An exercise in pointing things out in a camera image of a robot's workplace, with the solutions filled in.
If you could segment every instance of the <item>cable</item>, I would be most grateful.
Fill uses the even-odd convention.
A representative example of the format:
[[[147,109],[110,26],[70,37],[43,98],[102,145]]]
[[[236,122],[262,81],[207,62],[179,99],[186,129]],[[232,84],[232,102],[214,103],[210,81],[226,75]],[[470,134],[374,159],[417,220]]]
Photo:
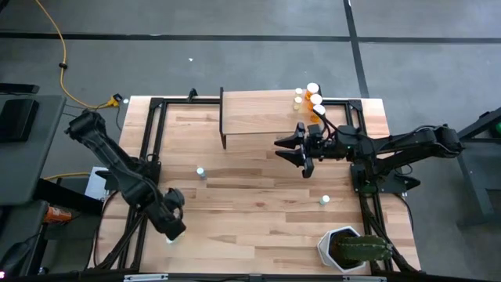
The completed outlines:
[[[102,104],[97,105],[97,107],[94,109],[94,111],[97,111],[99,109],[104,109],[104,108],[107,108],[107,107],[108,107],[108,102],[102,103]]]
[[[411,230],[413,231],[414,233],[414,219],[413,219],[413,212],[410,210],[410,206],[409,204],[407,203],[407,201],[402,197],[400,196],[398,193],[394,193],[394,195],[400,199],[400,201],[402,201],[402,203],[404,203],[404,205],[407,207],[407,213],[409,213],[409,220],[410,220],[410,228]]]
[[[64,113],[63,114],[67,115],[67,116],[70,116],[70,117],[73,117],[73,118],[78,118],[78,116],[74,115],[74,114],[68,114],[68,113]]]
[[[406,164],[405,166],[407,166],[407,167],[409,167],[409,168],[410,168],[410,171],[409,171],[409,172],[407,172],[407,173],[401,173],[401,172],[398,172],[396,168],[394,168],[393,170],[394,170],[394,171],[395,171],[395,173],[396,173],[396,174],[398,174],[398,175],[410,175],[411,173],[413,173],[414,168],[413,168],[413,166],[412,166],[412,165],[410,165],[410,164]]]
[[[64,104],[65,107],[73,107],[75,109],[81,109],[81,110],[85,110],[87,108],[84,108],[84,107],[79,107],[79,106],[73,106],[73,105],[69,105],[69,104]]]
[[[130,240],[132,239],[132,236],[134,235],[135,230],[139,228],[139,225],[142,224],[147,219],[146,213],[140,212],[138,213],[134,219],[132,220],[129,228],[124,231],[122,234],[121,238],[118,240],[118,242],[115,244],[114,249],[105,257],[105,259],[98,264],[95,269],[107,269],[110,270],[115,261],[118,259],[118,256],[120,256],[120,253],[124,250],[125,245],[129,244]]]
[[[56,32],[57,34],[59,35],[59,39],[61,40],[61,43],[63,45],[63,62],[59,64],[59,67],[61,68],[61,75],[59,76],[59,85],[61,86],[61,89],[64,91],[64,93],[70,97],[73,101],[81,104],[82,106],[88,108],[88,109],[98,109],[99,106],[91,106],[91,105],[88,105],[87,103],[84,103],[82,101],[80,101],[79,99],[75,98],[74,96],[72,96],[68,90],[66,89],[66,87],[64,86],[64,71],[68,68],[67,64],[66,64],[66,61],[67,61],[67,49],[66,49],[66,42],[64,41],[64,38],[63,38],[63,35],[61,34],[61,31],[59,30],[59,27],[57,26],[56,22],[54,21],[54,19],[50,16],[49,12],[47,12],[47,10],[44,8],[44,6],[40,3],[40,1],[38,0],[34,0],[35,2],[37,2],[38,6],[40,6],[40,9],[42,10],[42,12],[47,16],[47,18],[50,20],[50,22],[52,23],[52,25],[54,26],[54,28],[56,29]]]
[[[120,105],[117,107],[117,116],[115,117],[115,124],[117,125],[118,130],[121,132],[122,127],[118,124],[119,115],[120,115]]]
[[[330,132],[329,125],[327,124],[327,117],[324,114],[317,114],[317,112],[315,112],[315,114],[317,116],[319,116],[319,118],[322,120],[322,122],[323,122],[322,136],[323,136],[323,133],[325,133],[325,131],[327,130],[327,139],[326,140],[328,140],[331,132]]]
[[[113,200],[115,195],[118,193],[118,190],[115,190],[106,200],[106,202],[103,205],[103,211],[101,212],[101,219],[99,220],[99,225],[96,227],[96,235],[94,236],[94,248],[92,249],[92,262],[94,262],[94,267],[98,265],[97,263],[97,258],[96,258],[96,253],[97,253],[97,241],[99,239],[99,228],[101,227],[101,223],[103,222],[103,216],[106,211],[106,208],[108,207],[108,204]]]
[[[367,140],[369,140],[369,142],[370,142],[370,146],[371,146],[371,147],[372,147],[372,149],[373,149],[373,156],[374,156],[374,157],[376,157],[376,156],[377,156],[376,147],[375,147],[375,145],[374,145],[374,140],[373,140],[372,138],[368,137],[367,135],[365,135],[365,134],[363,134],[363,133],[361,133],[361,132],[356,133],[356,134],[354,134],[354,133],[347,133],[347,132],[343,132],[343,131],[339,130],[339,128],[338,128],[336,125],[334,125],[332,122],[330,122],[330,121],[327,119],[327,117],[325,117],[325,116],[323,116],[323,119],[322,119],[322,120],[334,128],[334,132],[330,133],[330,134],[329,134],[329,136],[327,137],[327,139],[332,139],[332,137],[334,136],[334,134],[335,134],[336,132],[339,132],[340,134],[343,134],[343,135],[346,135],[346,136],[357,136],[357,137],[358,137],[358,136],[361,136],[361,137],[364,137],[364,138],[366,138]]]
[[[44,180],[53,180],[53,179],[58,179],[58,178],[63,178],[63,177],[71,177],[71,176],[90,176],[91,174],[88,172],[72,172],[72,173],[63,173],[60,175],[53,175],[53,176],[48,176],[44,177]]]
[[[395,140],[389,140],[389,141],[388,141],[388,142],[386,142],[385,144],[381,145],[381,146],[379,147],[379,149],[377,149],[377,151],[378,151],[378,152],[379,152],[379,151],[381,151],[381,150],[382,150],[383,148],[385,148],[385,147],[386,147],[386,145],[388,145],[388,144],[392,144],[392,143],[396,143],[396,142],[398,142],[398,141],[402,141],[402,140],[404,140],[405,138],[410,137],[412,134],[414,134],[414,133],[416,133],[416,132],[418,132],[419,130],[424,129],[424,128],[437,128],[437,127],[436,127],[436,126],[433,126],[433,125],[421,125],[421,126],[417,127],[416,129],[412,130],[411,132],[409,132],[409,133],[407,133],[407,134],[405,134],[405,135],[403,135],[403,136],[398,137],[398,138],[397,138],[397,139],[395,139]]]

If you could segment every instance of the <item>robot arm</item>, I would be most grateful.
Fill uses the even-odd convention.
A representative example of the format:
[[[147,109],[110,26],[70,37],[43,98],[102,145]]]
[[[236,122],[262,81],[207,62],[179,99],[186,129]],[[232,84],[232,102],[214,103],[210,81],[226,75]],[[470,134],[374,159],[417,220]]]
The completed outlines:
[[[96,112],[85,110],[70,122],[65,131],[70,138],[89,148],[118,181],[118,189],[130,206],[144,212],[159,233],[174,240],[185,229],[182,223],[184,197],[170,189],[163,197],[152,180],[159,164],[129,157],[108,135],[104,119]]]
[[[324,126],[333,126],[325,116]],[[333,132],[324,137],[324,130],[319,125],[308,126],[309,135],[305,134],[305,125],[298,123],[292,136],[275,141],[275,145],[296,150],[277,150],[276,154],[296,166],[303,166],[303,177],[309,178],[314,169],[312,159],[346,158],[356,165],[363,165],[365,180],[376,181],[385,177],[396,168],[427,157],[457,157],[463,145],[454,129],[447,125],[420,126],[410,133],[372,139],[350,125],[334,127]],[[395,153],[386,158],[378,154]]]

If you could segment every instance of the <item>cactus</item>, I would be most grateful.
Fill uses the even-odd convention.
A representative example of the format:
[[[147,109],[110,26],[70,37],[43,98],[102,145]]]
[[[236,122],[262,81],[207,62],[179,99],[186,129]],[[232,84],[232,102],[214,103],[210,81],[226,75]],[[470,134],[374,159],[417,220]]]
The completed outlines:
[[[346,237],[337,243],[343,258],[360,262],[385,260],[391,257],[391,244],[377,236]]]

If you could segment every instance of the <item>wooden tabletop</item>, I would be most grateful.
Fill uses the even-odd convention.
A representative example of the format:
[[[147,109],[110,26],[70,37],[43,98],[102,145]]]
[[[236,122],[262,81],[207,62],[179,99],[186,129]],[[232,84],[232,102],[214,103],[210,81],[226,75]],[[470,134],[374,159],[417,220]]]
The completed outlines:
[[[150,98],[130,99],[120,146],[132,156],[139,155]],[[386,136],[382,100],[363,99],[362,105],[369,135]],[[334,124],[345,122],[341,110],[328,113]],[[218,113],[217,105],[168,106],[159,189],[176,187],[184,193],[187,230],[167,244],[165,235],[149,223],[141,271],[339,274],[321,263],[316,245],[325,232],[342,226],[363,233],[349,163],[316,162],[313,176],[302,179],[299,168],[274,154],[278,147],[273,141],[287,134],[228,136],[223,150]],[[198,166],[205,168],[207,180],[196,174]],[[325,194],[331,202],[320,206]],[[387,194],[381,194],[381,204],[388,236],[419,269],[405,205]],[[110,202],[99,234],[99,261],[123,233],[127,211],[121,197]],[[369,267],[354,273],[369,273]]]
[[[222,133],[288,133],[296,129],[298,121],[312,124],[306,100],[299,110],[294,109],[295,95],[294,89],[223,92]],[[331,110],[334,107],[328,107],[327,114],[346,124],[344,111]]]

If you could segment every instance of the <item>gray floor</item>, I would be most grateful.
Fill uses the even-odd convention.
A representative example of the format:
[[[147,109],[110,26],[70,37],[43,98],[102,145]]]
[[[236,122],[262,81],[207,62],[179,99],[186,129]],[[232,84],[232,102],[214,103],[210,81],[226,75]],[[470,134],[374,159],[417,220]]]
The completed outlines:
[[[146,34],[348,35],[341,0],[44,0],[66,32]],[[359,36],[500,37],[496,0],[351,0]],[[31,0],[11,1],[0,31],[53,31]],[[67,87],[98,104],[119,92],[201,95],[291,89],[317,81],[326,96],[360,97],[350,43],[67,41]],[[501,106],[501,45],[361,44],[370,97],[384,99],[392,133],[448,123],[461,129]],[[62,94],[57,40],[0,39],[0,81],[35,83]],[[76,114],[67,108],[68,113]],[[118,139],[114,110],[103,110]],[[125,110],[121,112],[123,121]],[[99,162],[63,134],[63,117],[44,175],[89,170]],[[409,193],[423,270],[501,280],[501,228],[459,230],[477,212],[455,160],[414,165],[422,185]]]

